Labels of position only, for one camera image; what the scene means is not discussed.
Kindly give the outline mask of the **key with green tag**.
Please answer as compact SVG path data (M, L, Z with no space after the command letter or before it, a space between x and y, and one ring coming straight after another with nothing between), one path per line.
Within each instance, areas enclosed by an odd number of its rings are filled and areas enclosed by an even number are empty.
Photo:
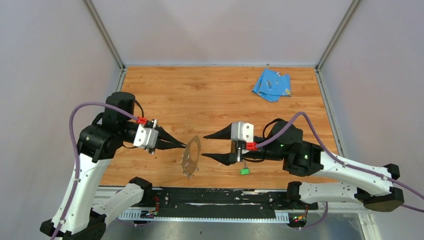
M250 174L250 169L245 161L243 162L243 168L239 171L239 174L242 176Z

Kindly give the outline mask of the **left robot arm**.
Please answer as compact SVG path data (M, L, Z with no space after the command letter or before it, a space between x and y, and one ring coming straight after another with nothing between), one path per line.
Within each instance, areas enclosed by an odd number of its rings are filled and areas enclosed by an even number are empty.
M153 195L153 185L140 177L103 203L93 201L99 183L118 149L130 143L149 154L157 150L183 149L177 140L158 125L156 119L135 116L139 102L132 93L114 92L102 103L104 111L76 136L74 118L69 117L69 133L74 153L74 167L64 198L56 214L44 221L40 231L50 239L99 240L120 214L134 205L160 207Z

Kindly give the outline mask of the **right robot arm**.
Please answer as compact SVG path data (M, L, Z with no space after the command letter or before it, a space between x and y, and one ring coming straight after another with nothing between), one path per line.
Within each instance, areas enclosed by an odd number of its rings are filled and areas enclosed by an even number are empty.
M306 209L319 202L339 202L361 204L376 212L392 212L404 204L403 191L393 185L400 177L396 164L366 165L327 152L323 146L303 140L303 131L281 118L269 122L267 127L269 133L256 136L251 123L233 122L207 136L230 140L230 152L206 156L226 166L279 161L291 175L332 179L331 183L288 183L283 196L274 201L286 208Z

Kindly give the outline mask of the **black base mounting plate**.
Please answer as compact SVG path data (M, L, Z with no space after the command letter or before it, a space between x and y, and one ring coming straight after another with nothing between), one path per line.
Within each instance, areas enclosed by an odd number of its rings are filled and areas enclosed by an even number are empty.
M157 217L211 219L271 219L278 210L317 210L287 198L285 190L249 188L154 188L150 200L134 205L136 210L158 210Z

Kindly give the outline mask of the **folded blue cloth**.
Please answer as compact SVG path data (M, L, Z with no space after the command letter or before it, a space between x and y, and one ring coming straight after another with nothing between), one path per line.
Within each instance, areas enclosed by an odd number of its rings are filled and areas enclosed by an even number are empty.
M280 97L291 97L291 76L265 68L252 92L268 102L278 102Z

